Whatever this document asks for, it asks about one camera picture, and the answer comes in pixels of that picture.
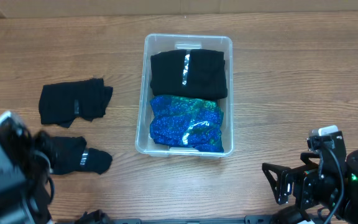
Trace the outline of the small black garment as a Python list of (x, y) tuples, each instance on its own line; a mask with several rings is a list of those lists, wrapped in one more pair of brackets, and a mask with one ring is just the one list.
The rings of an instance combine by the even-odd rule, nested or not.
[(51, 137), (41, 131), (35, 137), (36, 147), (50, 161), (51, 173), (65, 175), (72, 172), (105, 173), (111, 166), (112, 156), (87, 147), (84, 137)]

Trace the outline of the black taped garment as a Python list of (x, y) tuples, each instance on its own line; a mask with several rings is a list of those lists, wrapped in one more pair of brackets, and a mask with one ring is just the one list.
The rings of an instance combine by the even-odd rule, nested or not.
[(112, 93), (113, 87), (102, 78), (44, 85), (39, 100), (41, 123), (69, 128), (76, 118), (102, 118)]

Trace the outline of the blue green sparkly fabric bundle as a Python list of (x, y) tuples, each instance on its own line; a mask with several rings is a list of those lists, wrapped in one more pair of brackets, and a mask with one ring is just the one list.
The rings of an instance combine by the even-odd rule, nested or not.
[(215, 101), (159, 95), (151, 99), (150, 105), (154, 114), (150, 137), (154, 143), (199, 152), (224, 152), (224, 113)]

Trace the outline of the black ribbed garment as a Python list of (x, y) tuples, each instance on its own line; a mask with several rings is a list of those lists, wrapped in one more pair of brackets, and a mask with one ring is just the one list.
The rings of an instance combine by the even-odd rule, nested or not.
[(175, 95), (217, 101), (227, 97), (224, 53), (193, 49), (150, 57), (150, 87), (155, 96)]

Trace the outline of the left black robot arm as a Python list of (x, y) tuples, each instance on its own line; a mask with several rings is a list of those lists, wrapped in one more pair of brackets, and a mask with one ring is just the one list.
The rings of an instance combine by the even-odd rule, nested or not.
[(54, 196), (50, 159), (28, 129), (13, 118), (0, 121), (0, 224), (51, 223)]

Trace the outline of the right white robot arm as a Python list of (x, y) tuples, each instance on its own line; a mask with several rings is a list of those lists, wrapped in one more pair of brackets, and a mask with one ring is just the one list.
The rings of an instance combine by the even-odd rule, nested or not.
[(358, 223), (358, 150), (348, 154), (336, 126), (315, 129), (301, 153), (303, 166), (262, 164), (279, 205), (295, 204), (272, 215), (271, 223), (330, 223), (332, 218)]

